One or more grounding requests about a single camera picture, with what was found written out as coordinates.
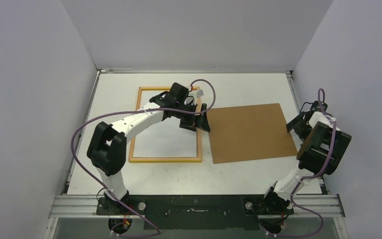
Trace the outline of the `yellow picture frame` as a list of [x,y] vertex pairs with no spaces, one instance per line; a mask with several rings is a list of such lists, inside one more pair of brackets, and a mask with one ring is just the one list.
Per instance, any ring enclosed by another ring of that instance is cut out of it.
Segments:
[[169,158],[163,158],[163,157],[133,157],[133,149],[134,149],[134,143],[135,138],[138,134],[140,134],[142,131],[146,130],[148,127],[159,123],[156,122],[156,120],[159,120],[161,118],[162,112],[161,111],[154,111],[149,113],[143,113],[140,114],[141,116],[144,116],[146,119],[140,119],[133,122],[133,124],[130,126],[131,131],[128,133],[128,139],[130,140],[130,148],[128,153],[128,162],[130,163],[201,163],[202,162],[202,132],[201,130],[196,130],[197,135],[197,157],[169,157]]

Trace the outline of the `brown cardboard backing board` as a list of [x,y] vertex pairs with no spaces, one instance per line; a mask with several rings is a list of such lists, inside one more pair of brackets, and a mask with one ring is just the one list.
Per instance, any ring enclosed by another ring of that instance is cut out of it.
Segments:
[[209,141],[215,164],[295,156],[280,104],[211,109]]

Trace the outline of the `sky and building photo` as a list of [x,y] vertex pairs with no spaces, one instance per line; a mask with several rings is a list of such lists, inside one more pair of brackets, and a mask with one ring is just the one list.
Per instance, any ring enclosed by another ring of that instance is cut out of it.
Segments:
[[135,138],[133,157],[197,157],[196,132],[179,124],[171,117],[142,131]]

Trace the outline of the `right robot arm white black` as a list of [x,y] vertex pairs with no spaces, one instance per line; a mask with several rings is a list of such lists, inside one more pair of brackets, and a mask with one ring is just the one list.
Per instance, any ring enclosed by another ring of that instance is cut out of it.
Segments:
[[315,101],[286,125],[287,132],[302,140],[295,168],[275,182],[261,200],[261,212],[267,215],[290,214],[291,196],[314,176],[331,175],[337,169],[352,136],[334,126],[336,119],[326,112],[328,105]]

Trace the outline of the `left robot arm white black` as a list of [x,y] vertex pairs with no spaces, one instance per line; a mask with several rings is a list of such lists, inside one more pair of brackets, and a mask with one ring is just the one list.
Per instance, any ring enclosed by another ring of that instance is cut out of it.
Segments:
[[128,209],[129,192],[121,170],[126,163],[127,144],[132,138],[171,117],[180,120],[180,128],[210,132],[206,113],[212,106],[199,105],[197,100],[201,96],[202,90],[173,83],[168,91],[153,96],[125,118],[112,123],[102,121],[96,125],[87,157],[98,170],[104,184],[105,206],[118,215]]

